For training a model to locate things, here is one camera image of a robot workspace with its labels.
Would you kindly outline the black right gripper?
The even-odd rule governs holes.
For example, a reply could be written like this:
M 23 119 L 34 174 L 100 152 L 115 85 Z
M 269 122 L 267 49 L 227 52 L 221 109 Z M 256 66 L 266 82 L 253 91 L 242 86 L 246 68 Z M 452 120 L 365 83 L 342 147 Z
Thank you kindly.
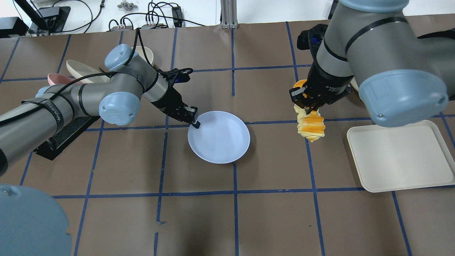
M 302 31 L 297 38 L 299 50 L 309 50 L 312 66 L 302 85 L 289 90 L 291 101 L 306 114 L 317 111 L 325 104 L 333 104 L 346 97 L 353 89 L 353 73 L 346 57 L 333 52 L 325 42 L 328 25 L 317 24 Z

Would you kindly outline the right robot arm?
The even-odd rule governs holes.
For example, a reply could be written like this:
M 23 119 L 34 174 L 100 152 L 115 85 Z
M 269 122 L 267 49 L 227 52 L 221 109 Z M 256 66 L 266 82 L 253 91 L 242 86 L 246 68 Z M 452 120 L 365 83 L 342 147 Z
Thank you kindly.
M 290 89 L 307 113 L 333 104 L 358 84 L 372 121 L 417 123 L 454 100 L 454 29 L 416 36 L 403 15 L 407 0 L 340 0 L 328 25 L 302 31 L 297 48 L 313 58 L 307 81 Z

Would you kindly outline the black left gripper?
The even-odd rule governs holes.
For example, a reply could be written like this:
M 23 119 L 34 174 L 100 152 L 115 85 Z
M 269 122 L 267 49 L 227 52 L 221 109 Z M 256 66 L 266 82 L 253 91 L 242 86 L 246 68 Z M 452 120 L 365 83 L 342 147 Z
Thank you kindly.
M 174 88 L 175 83 L 188 82 L 193 69 L 174 68 L 170 71 L 158 69 L 156 72 L 157 80 L 149 90 L 149 102 L 170 118 L 199 129 L 198 108 L 184 103 L 181 94 Z

